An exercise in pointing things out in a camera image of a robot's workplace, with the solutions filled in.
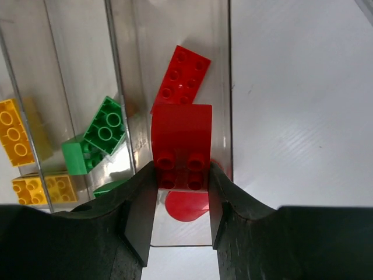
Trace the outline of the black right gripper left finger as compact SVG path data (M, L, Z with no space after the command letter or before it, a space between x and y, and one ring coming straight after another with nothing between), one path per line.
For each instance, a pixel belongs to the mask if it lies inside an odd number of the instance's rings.
M140 279L157 202L148 163L108 193L71 211L1 206L2 279Z

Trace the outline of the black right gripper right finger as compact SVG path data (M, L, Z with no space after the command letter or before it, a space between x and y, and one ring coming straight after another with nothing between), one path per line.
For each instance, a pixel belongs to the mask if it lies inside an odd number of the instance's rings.
M273 209L209 170L212 246L221 279L371 279L372 209Z

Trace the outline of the green curved lego brick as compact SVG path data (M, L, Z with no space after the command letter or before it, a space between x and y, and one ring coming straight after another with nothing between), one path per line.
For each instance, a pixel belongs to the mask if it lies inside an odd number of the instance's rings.
M93 191L93 195L95 198L98 198L109 191L113 190L114 188L120 186L121 184L127 182L128 179L122 179L122 180L116 180L112 181L110 183L107 183L105 185L102 185L101 187L97 188L96 190Z

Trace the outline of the red round lego brick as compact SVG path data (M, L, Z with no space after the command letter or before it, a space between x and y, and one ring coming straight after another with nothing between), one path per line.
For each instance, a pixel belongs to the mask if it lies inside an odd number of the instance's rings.
M167 213L177 221L192 222L209 211L209 199L206 192L198 192L203 185L203 173L189 171L192 180L187 179L186 186L195 186L192 192L170 191L166 195Z

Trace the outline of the small green lego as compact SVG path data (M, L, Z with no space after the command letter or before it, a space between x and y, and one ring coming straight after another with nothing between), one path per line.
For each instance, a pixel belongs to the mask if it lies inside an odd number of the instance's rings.
M102 152L112 155L125 137L121 105L106 96L83 138Z

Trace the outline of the red curved lego brick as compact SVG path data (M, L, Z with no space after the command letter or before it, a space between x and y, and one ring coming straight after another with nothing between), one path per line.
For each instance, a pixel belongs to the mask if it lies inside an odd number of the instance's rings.
M189 171L203 173L198 192L207 192L213 108L209 104L160 104L153 108L151 144L161 190L192 192Z

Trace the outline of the yellow lego brick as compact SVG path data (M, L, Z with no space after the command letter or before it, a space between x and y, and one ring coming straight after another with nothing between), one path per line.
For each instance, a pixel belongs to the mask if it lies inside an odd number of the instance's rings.
M53 155L53 150L44 125L42 125L40 113L31 97L25 97L23 105L39 158L46 160ZM13 167L35 162L29 137L20 115L20 107L15 98L1 101L1 145Z

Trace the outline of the red rectangular lego brick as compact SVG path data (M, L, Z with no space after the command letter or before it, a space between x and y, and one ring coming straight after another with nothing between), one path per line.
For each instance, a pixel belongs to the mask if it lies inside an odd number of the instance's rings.
M192 104L211 60L177 45L152 105Z

